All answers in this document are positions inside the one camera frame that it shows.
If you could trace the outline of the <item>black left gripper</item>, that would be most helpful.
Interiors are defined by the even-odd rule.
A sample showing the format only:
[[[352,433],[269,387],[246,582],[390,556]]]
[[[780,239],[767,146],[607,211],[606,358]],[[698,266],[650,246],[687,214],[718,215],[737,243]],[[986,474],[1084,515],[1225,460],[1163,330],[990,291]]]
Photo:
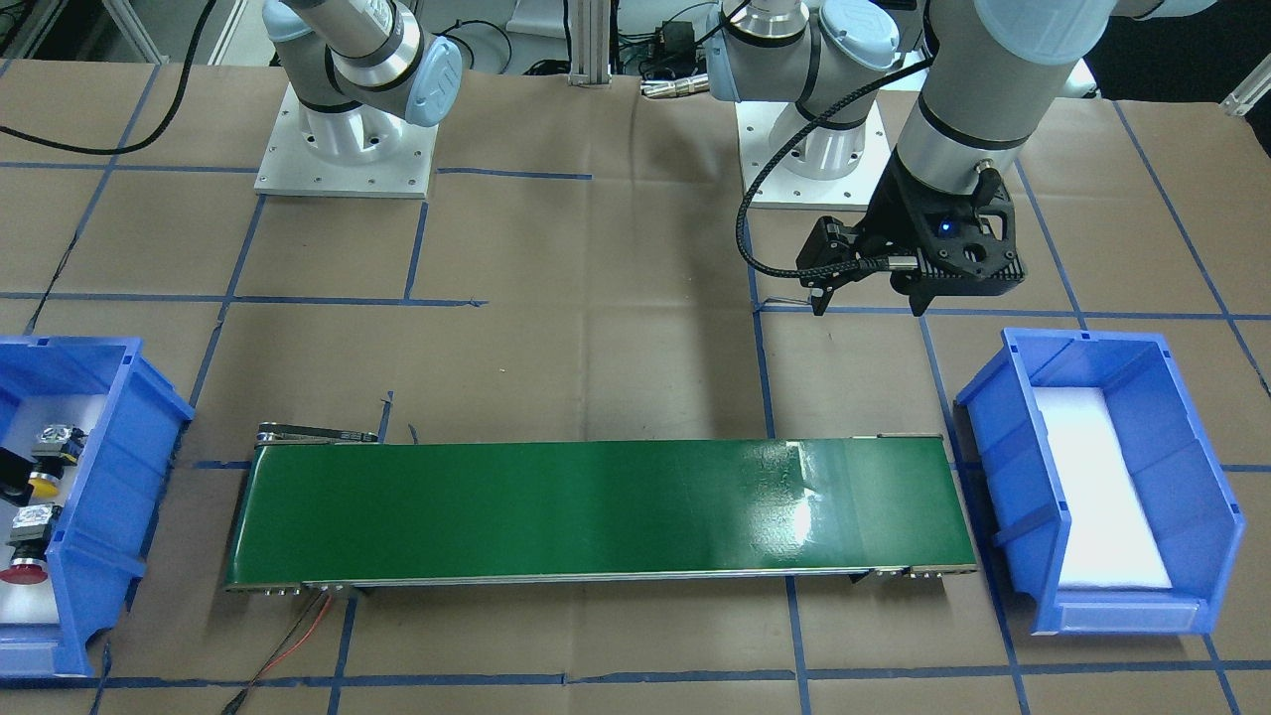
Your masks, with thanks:
[[[798,271],[849,263],[845,271],[803,277],[813,316],[824,316],[835,291],[874,272],[868,259],[911,257],[891,284],[921,316],[938,297],[999,297],[1027,271],[1016,244],[1014,204],[996,166],[974,173],[967,196],[930,189],[891,157],[862,220],[862,231],[829,215],[813,222],[797,257]],[[860,265],[862,257],[866,258]]]

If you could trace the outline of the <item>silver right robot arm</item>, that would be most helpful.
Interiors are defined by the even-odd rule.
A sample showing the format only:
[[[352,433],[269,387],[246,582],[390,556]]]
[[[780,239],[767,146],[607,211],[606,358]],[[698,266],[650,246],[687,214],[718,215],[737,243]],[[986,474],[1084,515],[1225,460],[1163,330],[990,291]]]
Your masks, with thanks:
[[[18,61],[3,76],[3,123],[98,157],[3,137],[3,337],[141,337],[172,345],[159,368],[192,401],[194,359],[222,401],[228,352],[275,331],[236,317],[316,307],[327,317],[413,302],[425,201],[261,198],[267,95],[299,77],[299,118],[385,118],[367,151],[418,159],[405,130],[458,90],[458,50],[390,1],[285,1],[302,36],[281,70],[222,72]]]

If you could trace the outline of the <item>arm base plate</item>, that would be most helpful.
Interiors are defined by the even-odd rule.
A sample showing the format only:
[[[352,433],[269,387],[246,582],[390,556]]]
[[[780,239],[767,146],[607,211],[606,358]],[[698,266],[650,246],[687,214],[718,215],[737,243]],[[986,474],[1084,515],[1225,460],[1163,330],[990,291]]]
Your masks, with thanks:
[[[254,189],[287,198],[427,199],[437,130],[372,107],[324,113],[287,86]]]
[[[740,166],[749,187],[771,154],[803,126],[791,103],[736,105]],[[751,204],[758,210],[866,210],[885,175],[891,144],[878,105],[849,130],[813,128],[766,177]]]

